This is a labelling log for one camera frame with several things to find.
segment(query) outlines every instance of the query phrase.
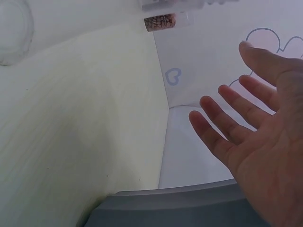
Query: drawing on paper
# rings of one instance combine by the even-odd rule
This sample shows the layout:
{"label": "drawing on paper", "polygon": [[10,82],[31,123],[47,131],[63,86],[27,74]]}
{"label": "drawing on paper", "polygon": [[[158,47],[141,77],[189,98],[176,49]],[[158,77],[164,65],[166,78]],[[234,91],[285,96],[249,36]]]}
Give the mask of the drawing on paper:
{"label": "drawing on paper", "polygon": [[[246,41],[250,42],[257,48],[267,49],[283,57],[303,58],[303,38],[299,36],[291,37],[283,47],[281,39],[275,31],[269,28],[257,28],[248,34]],[[271,86],[266,81],[258,77],[254,72],[251,72],[249,75],[263,82],[264,84]],[[230,84],[230,87],[240,93],[246,99],[250,100],[252,103],[259,101],[242,87],[242,85],[239,83],[239,79],[233,81]]]}
{"label": "drawing on paper", "polygon": [[181,69],[173,68],[165,73],[165,78],[169,85],[175,86],[179,83],[179,77],[182,75]]}

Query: circular object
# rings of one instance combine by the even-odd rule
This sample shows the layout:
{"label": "circular object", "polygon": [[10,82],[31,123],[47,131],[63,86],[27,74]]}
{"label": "circular object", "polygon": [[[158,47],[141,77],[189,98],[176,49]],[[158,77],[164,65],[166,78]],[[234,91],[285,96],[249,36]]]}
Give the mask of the circular object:
{"label": "circular object", "polygon": [[0,0],[0,65],[22,60],[30,47],[34,20],[25,0]]}

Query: blue heart outline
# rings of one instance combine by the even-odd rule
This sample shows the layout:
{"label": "blue heart outline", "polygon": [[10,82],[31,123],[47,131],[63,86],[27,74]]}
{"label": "blue heart outline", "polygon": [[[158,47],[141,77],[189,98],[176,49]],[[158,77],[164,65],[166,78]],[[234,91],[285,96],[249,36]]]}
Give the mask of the blue heart outline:
{"label": "blue heart outline", "polygon": [[[246,37],[246,41],[248,41],[248,39],[249,39],[249,37],[250,37],[250,35],[251,35],[252,33],[256,32],[256,31],[259,31],[259,30],[270,31],[270,32],[274,33],[275,36],[278,38],[279,47],[278,47],[278,50],[276,51],[276,53],[284,52],[284,51],[286,50],[287,46],[290,44],[290,42],[291,42],[293,39],[301,39],[302,42],[303,42],[303,38],[302,38],[302,37],[300,37],[300,36],[293,36],[293,37],[291,37],[291,38],[287,41],[287,43],[285,44],[285,47],[284,47],[284,48],[281,48],[281,39],[280,39],[280,37],[278,36],[278,34],[277,34],[274,30],[272,30],[272,29],[270,29],[270,28],[266,28],[266,27],[256,28],[256,29],[252,30],[251,32],[249,32],[249,34],[248,34],[247,37]],[[237,81],[239,81],[239,79],[234,80],[229,86],[231,87],[231,86],[232,86],[235,82],[237,82]]]}
{"label": "blue heart outline", "polygon": [[[170,81],[169,79],[169,74],[172,73],[172,72],[177,72],[177,74],[173,77],[175,79],[174,82]],[[182,70],[181,69],[178,69],[178,68],[172,68],[170,70],[168,70],[166,73],[165,73],[165,78],[168,82],[169,85],[171,86],[175,86],[179,83],[179,77],[182,75]]]}

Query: hand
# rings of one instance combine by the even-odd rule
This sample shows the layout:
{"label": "hand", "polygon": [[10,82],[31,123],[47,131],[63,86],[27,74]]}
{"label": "hand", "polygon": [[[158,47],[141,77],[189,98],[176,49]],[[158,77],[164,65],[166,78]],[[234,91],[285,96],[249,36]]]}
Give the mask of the hand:
{"label": "hand", "polygon": [[277,227],[303,226],[303,61],[247,42],[239,50],[246,65],[277,91],[250,76],[241,76],[240,83],[276,114],[221,86],[219,94],[257,131],[237,124],[208,96],[200,104],[226,139],[199,112],[191,112],[190,121],[267,222]]}

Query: finger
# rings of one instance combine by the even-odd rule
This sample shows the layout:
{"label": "finger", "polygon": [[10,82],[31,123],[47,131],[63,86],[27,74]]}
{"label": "finger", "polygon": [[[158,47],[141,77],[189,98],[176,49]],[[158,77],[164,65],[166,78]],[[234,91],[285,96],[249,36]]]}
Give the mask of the finger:
{"label": "finger", "polygon": [[244,120],[258,129],[262,122],[271,116],[267,112],[261,110],[259,107],[248,101],[247,99],[240,96],[237,92],[232,90],[227,85],[222,85],[218,89],[219,94],[223,99],[235,110],[237,111]]}
{"label": "finger", "polygon": [[277,112],[280,108],[278,93],[271,87],[266,86],[255,78],[243,75],[239,79],[240,84],[254,97],[262,101],[271,110]]}
{"label": "finger", "polygon": [[211,97],[203,97],[200,104],[210,120],[230,142],[239,145],[244,142],[252,132],[236,123],[235,120],[227,115]]}
{"label": "finger", "polygon": [[198,111],[189,114],[189,120],[203,143],[223,164],[228,166],[228,159],[235,145],[217,133]]}
{"label": "finger", "polygon": [[278,78],[285,72],[303,72],[301,59],[283,58],[267,50],[254,48],[248,42],[241,42],[239,51],[245,64],[273,86],[276,86]]}

